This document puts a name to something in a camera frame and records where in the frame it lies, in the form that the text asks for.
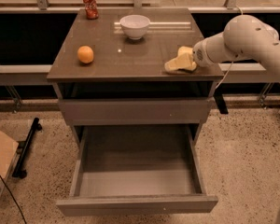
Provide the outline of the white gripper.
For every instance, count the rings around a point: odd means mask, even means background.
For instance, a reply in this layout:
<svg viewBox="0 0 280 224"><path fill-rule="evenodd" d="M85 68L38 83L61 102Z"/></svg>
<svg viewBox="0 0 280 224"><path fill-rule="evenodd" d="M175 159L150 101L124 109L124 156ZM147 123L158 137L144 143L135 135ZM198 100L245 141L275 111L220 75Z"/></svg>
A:
<svg viewBox="0 0 280 224"><path fill-rule="evenodd" d="M189 53L183 53L173 58L164 65L165 71L169 73L176 73L177 71L189 71L192 72L197 68L197 64L200 67L206 67L213 64L213 61L209 58L207 53L207 40L198 42L193 47L193 58Z"/></svg>

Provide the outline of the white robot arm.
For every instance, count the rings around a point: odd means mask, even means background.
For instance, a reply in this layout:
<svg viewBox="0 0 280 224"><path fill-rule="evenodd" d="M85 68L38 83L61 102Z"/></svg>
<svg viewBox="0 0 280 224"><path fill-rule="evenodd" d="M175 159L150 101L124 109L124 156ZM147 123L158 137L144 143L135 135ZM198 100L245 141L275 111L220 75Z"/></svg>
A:
<svg viewBox="0 0 280 224"><path fill-rule="evenodd" d="M280 80L280 41L261 21L238 16L221 38L202 43L208 57L226 49L261 63ZM198 158L206 188L218 195L212 213L174 215L173 224L280 224L280 115L275 109L216 111L203 127Z"/></svg>

